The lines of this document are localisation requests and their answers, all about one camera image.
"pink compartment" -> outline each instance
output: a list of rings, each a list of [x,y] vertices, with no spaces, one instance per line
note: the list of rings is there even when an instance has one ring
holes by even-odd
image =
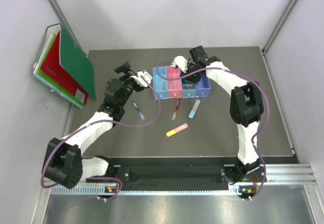
[[[167,66],[167,78],[176,78],[180,76],[180,68]],[[168,96],[169,98],[182,97],[182,82],[179,80],[168,81]]]

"blue compartment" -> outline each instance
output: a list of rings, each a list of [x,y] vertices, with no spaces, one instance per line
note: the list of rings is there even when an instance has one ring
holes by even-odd
[[[206,77],[206,75],[203,75],[201,80],[197,84],[196,97],[208,97],[211,93],[211,90],[212,88],[208,77]]]
[[[167,77],[167,68],[166,67],[159,67],[159,73],[163,77]],[[160,99],[167,99],[168,98],[168,81],[162,79],[156,71],[156,67],[153,68],[153,87],[158,93]]]
[[[187,80],[182,80],[182,97],[183,98],[194,98],[196,96],[197,88]]]

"marker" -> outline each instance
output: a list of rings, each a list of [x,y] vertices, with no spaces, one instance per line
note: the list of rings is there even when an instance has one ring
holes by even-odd
[[[173,115],[172,115],[172,120],[176,119],[177,113],[178,113],[178,108],[181,102],[181,98],[179,98],[178,102],[177,102],[177,106],[176,106],[176,110],[174,111]]]
[[[189,114],[190,119],[192,119],[194,117],[194,114],[196,113],[199,104],[200,104],[200,100],[197,99],[196,102],[194,103],[193,107],[192,107],[192,110],[190,111],[190,114]]]
[[[134,104],[135,108],[137,109],[138,114],[141,116],[141,119],[144,120],[145,117],[144,117],[142,111],[140,110],[139,107],[137,107],[137,105],[136,105],[136,103],[135,103],[135,101],[133,99],[132,99],[132,103]]]
[[[187,128],[188,128],[188,124],[185,123],[185,124],[175,128],[175,129],[167,132],[167,137],[173,136],[174,134],[178,133],[179,131],[182,131],[182,130],[187,129]]]

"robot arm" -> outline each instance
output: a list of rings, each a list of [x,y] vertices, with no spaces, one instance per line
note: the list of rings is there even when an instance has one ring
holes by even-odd
[[[152,76],[146,71],[133,72],[128,62],[116,68],[115,72],[123,72],[125,75],[119,79],[112,79],[107,83],[104,102],[91,119],[79,127],[79,129],[83,128],[83,130],[71,138],[69,136],[73,133],[60,140],[53,138],[49,142],[44,164],[54,148],[63,139],[67,139],[50,161],[45,177],[71,189],[80,181],[107,173],[109,163],[104,158],[82,159],[82,155],[99,136],[112,129],[115,124],[112,122],[92,123],[100,120],[120,121],[125,112],[124,105],[133,90],[140,92],[148,87],[142,77],[148,83],[151,83],[152,80]]]
[[[180,68],[181,76],[202,68],[220,68],[196,73],[186,79],[191,83],[198,83],[206,73],[209,79],[215,81],[231,96],[230,115],[238,129],[239,150],[235,165],[236,173],[231,173],[232,176],[227,179],[233,182],[244,179],[260,165],[251,139],[258,130],[261,114],[264,111],[261,93],[252,83],[226,72],[229,69],[217,57],[209,58],[201,46],[191,49],[190,54],[193,63],[182,56],[176,57],[173,61],[173,66]]]

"stack of notebooks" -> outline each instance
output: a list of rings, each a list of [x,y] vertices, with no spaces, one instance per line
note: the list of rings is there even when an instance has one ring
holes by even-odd
[[[93,65],[61,24],[46,29],[33,75],[79,108],[96,99]]]

